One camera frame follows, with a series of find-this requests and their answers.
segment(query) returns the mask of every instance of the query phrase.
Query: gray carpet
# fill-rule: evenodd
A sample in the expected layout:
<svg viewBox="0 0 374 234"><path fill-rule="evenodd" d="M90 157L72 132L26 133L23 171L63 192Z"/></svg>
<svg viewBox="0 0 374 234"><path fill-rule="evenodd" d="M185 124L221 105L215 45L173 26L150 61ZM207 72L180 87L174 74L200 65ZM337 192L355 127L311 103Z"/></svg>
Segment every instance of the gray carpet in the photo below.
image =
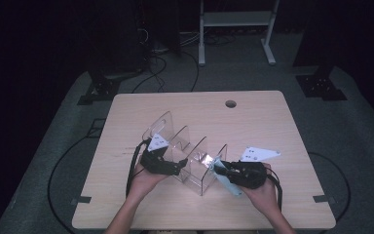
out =
<svg viewBox="0 0 374 234"><path fill-rule="evenodd" d="M327 233L374 233L374 110L360 94L354 79L337 67L330 78L348 100L323 101L319 97L305 97L295 76L311 74L316 68L292 67L301 38L302 34L273 35L271 47L277 60L275 66L268 64L259 35L238 36L235 42L223 47L207 46L206 66L200 67L194 92L283 92L307 150L334 162L343 171L352 190L349 198L344 178L335 166L322 157L311 155L334 215L339 216L348 201L351 202L335 228ZM197 58L197 46L183 50ZM159 74L165 81L163 87L152 78L135 92L190 92L197 72L194 61L185 54L181 57L168 54L160 58L167 62L166 69ZM151 58L151 63L153 71L160 70L164 64L154 58ZM124 81L119 93L131 93L150 75L145 71ZM55 166L50 190L54 210L59 219L72 228L74 203L81 194L97 138L84 138L62 160L59 159L72 144L86 135L95 118L107 117L111 104L111 101L96 101L92 105L77 105L90 83L87 73L77 77L0 220L0 233L67 233L56 220L48 202L48 182ZM298 230L298 233L319 233L319 230Z"/></svg>

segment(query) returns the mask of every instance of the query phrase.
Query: black tape line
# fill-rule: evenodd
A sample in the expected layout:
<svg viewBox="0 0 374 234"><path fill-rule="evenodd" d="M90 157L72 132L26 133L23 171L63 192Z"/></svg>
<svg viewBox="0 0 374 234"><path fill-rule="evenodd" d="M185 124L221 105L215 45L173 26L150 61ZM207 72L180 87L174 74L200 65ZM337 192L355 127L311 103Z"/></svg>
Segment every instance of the black tape line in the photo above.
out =
<svg viewBox="0 0 374 234"><path fill-rule="evenodd" d="M314 196L314 200L316 203L327 202L327 197L325 195L318 195Z"/></svg>
<svg viewBox="0 0 374 234"><path fill-rule="evenodd" d="M81 196L79 199L78 199L78 202L79 203L89 203L91 201L91 197L83 197Z"/></svg>

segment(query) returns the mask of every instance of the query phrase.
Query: white card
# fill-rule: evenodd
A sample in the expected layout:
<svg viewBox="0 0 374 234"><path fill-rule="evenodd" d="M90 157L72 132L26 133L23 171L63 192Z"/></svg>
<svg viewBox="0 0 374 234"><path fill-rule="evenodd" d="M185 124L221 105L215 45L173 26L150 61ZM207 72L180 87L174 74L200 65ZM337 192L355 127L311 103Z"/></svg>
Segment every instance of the white card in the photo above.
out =
<svg viewBox="0 0 374 234"><path fill-rule="evenodd" d="M242 158L242 162L261 162L266 159L275 158L280 156L281 153L277 150L261 149L256 147L248 147L245 149Z"/></svg>
<svg viewBox="0 0 374 234"><path fill-rule="evenodd" d="M151 138L151 142L148 145L148 151L153 151L156 149L164 148L168 146L168 141L166 141L162 136L159 134L154 134Z"/></svg>

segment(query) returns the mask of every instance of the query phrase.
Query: clear acrylic box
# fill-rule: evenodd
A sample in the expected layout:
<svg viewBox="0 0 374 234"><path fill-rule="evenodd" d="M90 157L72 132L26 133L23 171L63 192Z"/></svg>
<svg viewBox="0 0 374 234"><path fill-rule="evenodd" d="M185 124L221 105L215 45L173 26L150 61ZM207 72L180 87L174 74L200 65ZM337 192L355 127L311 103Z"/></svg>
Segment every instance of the clear acrylic box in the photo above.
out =
<svg viewBox="0 0 374 234"><path fill-rule="evenodd" d="M168 142L168 150L163 156L166 161L179 162L188 158L187 165L180 171L179 175L174 177L203 196L215 180L215 175L211 169L214 158L207 153L206 137L197 145L192 144L188 126L184 126L177 134L174 134L172 116L169 111L154 122L142 138L147 139L155 134L160 135ZM226 154L227 144L221 148L216 157L225 160Z"/></svg>

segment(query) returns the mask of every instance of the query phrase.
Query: hole in table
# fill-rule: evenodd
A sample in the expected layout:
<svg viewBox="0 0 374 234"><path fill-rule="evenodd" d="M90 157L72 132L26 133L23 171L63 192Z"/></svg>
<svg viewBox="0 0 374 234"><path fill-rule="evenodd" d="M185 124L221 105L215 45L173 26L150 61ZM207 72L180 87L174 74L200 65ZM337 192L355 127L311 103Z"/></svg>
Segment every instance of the hole in table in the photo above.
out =
<svg viewBox="0 0 374 234"><path fill-rule="evenodd" d="M234 107L236 107L236 105L238 105L238 104L233 100L227 100L226 101L226 106L229 107L229 108L234 108Z"/></svg>

